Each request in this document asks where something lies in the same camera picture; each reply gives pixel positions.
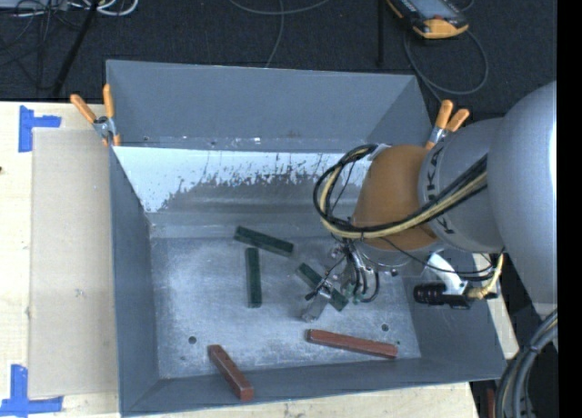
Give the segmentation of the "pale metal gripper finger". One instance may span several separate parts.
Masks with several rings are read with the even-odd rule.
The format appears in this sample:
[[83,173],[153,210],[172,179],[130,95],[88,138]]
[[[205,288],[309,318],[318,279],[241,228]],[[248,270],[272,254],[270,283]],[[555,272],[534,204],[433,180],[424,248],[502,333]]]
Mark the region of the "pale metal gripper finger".
[[310,293],[305,296],[306,301],[312,301],[318,296],[322,296],[324,299],[329,300],[332,295],[332,286],[327,282],[323,281],[317,284]]
[[332,295],[329,300],[324,299],[322,296],[318,296],[312,301],[306,301],[306,307],[301,314],[301,319],[305,322],[317,321],[325,311],[326,307],[331,303],[331,300]]

